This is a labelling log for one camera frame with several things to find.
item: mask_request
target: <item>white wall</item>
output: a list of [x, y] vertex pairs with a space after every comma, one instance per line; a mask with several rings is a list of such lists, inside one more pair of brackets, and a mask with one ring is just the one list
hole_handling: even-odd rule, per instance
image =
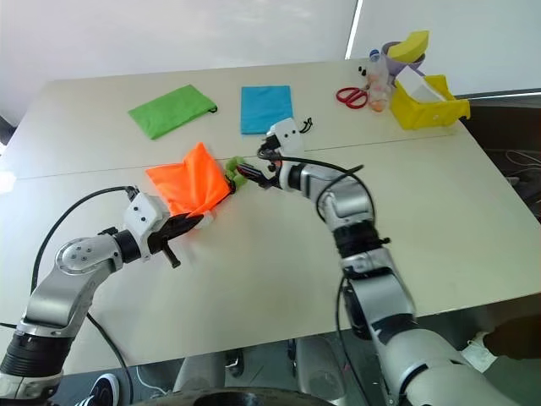
[[0, 115], [49, 80], [342, 59], [355, 0], [2, 0]]
[[540, 0], [363, 0], [352, 58], [430, 30], [423, 70], [469, 94], [541, 87]]

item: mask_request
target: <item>plastic bottle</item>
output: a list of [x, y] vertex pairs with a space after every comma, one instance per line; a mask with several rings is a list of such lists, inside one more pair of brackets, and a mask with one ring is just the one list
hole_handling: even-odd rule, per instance
[[385, 60], [377, 49], [370, 51], [370, 61], [367, 67], [367, 80], [369, 82], [369, 106], [375, 112], [382, 112], [389, 102], [389, 71]]
[[389, 71], [385, 65], [385, 60], [380, 56], [380, 51], [373, 49], [370, 51], [369, 64], [366, 68], [367, 81], [369, 85], [377, 81], [387, 81], [389, 79]]

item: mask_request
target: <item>red scissors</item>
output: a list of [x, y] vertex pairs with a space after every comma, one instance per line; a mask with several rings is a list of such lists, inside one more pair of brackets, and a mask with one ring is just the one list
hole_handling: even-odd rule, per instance
[[[361, 104], [355, 103], [358, 99], [363, 97], [364, 100]], [[369, 101], [369, 94], [358, 87], [344, 87], [336, 93], [336, 99], [349, 108], [363, 108]]]

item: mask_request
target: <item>floor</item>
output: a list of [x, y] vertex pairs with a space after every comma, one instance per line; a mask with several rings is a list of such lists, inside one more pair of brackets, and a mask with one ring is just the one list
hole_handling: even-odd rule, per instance
[[541, 153], [529, 150], [485, 152], [494, 165], [512, 180], [513, 189], [541, 222]]
[[[329, 333], [325, 336], [330, 341], [340, 365], [344, 365], [336, 334]], [[371, 343], [356, 339], [350, 332], [346, 332], [345, 340], [352, 361], [357, 365], [362, 376], [370, 402], [374, 406], [383, 406], [384, 402], [380, 394], [379, 384], [380, 374]], [[167, 391], [172, 388], [180, 365], [180, 360], [144, 365], [139, 369], [139, 373], [147, 383]], [[109, 372], [119, 378], [123, 389], [121, 403], [128, 404], [126, 402], [127, 385], [122, 371], [111, 370]], [[135, 368], [130, 368], [130, 372], [134, 378], [135, 403], [159, 395], [157, 390], [148, 389], [140, 384]], [[66, 376], [52, 400], [62, 406], [75, 404], [86, 396], [91, 385], [101, 373], [103, 371]], [[347, 402], [349, 404], [363, 405], [358, 389], [354, 385], [351, 372], [345, 371], [344, 376], [347, 384]], [[499, 390], [519, 404], [537, 404], [541, 398], [541, 360], [539, 359], [516, 361], [501, 357], [489, 368], [485, 376]], [[297, 390], [297, 383], [292, 376], [291, 364], [287, 358], [287, 342], [269, 343], [246, 348], [243, 375], [238, 379], [227, 375], [226, 386], [278, 387]]]

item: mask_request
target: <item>yellow box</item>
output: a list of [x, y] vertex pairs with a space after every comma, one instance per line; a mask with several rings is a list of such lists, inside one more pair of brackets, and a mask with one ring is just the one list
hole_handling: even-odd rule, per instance
[[447, 101], [419, 103], [414, 101], [396, 81], [396, 92], [391, 98], [391, 111], [403, 129], [451, 125], [462, 116], [470, 118], [470, 102], [455, 99], [447, 88], [447, 80], [443, 74], [425, 76], [424, 79]]

